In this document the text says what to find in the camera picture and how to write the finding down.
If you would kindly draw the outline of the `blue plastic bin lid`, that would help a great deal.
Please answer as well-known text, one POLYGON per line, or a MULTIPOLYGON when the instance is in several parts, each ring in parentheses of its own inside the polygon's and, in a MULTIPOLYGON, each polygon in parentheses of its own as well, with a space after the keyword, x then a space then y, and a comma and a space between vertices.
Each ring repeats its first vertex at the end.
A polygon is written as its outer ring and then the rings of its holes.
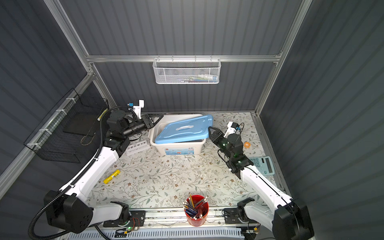
POLYGON ((213 125, 212 115, 165 115, 154 130, 155 144, 175 144, 204 140, 213 125))

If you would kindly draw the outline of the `white plastic storage bin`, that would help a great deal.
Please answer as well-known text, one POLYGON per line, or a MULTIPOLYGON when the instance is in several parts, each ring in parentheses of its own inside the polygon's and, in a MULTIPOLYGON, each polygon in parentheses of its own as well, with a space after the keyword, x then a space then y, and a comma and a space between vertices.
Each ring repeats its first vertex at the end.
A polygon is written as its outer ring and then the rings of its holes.
POLYGON ((172 144, 156 144, 156 137, 164 130, 167 124, 191 119, 195 117, 200 117, 202 114, 177 114, 177 115, 164 115, 160 122, 152 129, 149 130, 149 142, 155 147, 158 152, 163 155, 198 155, 201 153, 206 139, 182 142, 182 143, 172 143, 172 144))

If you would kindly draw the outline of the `white test tube rack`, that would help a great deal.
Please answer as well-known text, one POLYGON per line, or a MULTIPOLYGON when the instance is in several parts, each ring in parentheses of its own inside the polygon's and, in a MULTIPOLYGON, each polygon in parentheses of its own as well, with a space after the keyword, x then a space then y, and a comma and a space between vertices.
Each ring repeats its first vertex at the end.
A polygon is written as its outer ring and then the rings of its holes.
POLYGON ((124 152, 124 156, 131 156, 136 153, 146 151, 149 148, 150 148, 150 144, 146 140, 133 143, 127 147, 126 151, 124 152))

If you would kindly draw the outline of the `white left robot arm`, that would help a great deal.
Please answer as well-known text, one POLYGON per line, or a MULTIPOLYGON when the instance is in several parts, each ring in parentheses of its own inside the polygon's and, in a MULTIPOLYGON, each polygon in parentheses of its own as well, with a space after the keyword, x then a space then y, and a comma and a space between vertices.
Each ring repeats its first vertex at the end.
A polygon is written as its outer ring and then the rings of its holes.
POLYGON ((94 185, 106 170, 114 164, 130 145, 130 137, 154 128, 163 114, 141 114, 141 107, 121 106, 105 111, 100 119, 101 142, 87 164, 58 191, 49 191, 44 198, 44 207, 33 217, 28 227, 32 240, 53 240, 68 233, 81 233, 88 227, 99 229, 105 221, 127 223, 131 220, 129 205, 122 202, 89 207, 86 200, 94 185), (45 214, 47 222, 61 232, 39 236, 35 225, 45 214))

